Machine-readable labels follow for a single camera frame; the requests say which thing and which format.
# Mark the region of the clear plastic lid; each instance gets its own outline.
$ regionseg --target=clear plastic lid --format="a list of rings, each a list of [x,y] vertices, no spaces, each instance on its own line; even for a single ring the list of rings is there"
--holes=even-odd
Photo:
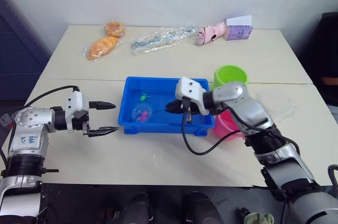
[[[292,117],[295,113],[295,108],[290,99],[280,90],[263,89],[257,92],[256,99],[276,123],[287,117]]]

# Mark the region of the pink cup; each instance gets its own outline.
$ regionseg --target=pink cup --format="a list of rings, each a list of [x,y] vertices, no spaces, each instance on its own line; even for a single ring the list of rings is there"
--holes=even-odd
[[[238,127],[236,123],[232,120],[231,113],[228,110],[216,116],[213,132],[217,135],[217,137],[222,138],[226,136],[226,134],[233,132],[234,130],[238,130]],[[226,138],[225,140],[230,141],[238,137],[244,138],[241,133],[236,133]]]

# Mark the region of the green cup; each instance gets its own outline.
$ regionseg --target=green cup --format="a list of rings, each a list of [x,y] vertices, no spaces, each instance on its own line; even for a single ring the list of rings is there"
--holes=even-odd
[[[240,81],[247,84],[248,76],[243,69],[236,66],[228,64],[226,66],[219,67],[214,74],[212,89],[223,86],[230,81]]]

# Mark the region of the purple box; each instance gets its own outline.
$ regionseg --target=purple box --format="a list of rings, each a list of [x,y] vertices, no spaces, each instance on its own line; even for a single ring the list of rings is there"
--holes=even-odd
[[[252,26],[228,26],[228,34],[226,31],[224,38],[225,40],[248,39],[251,31]]]

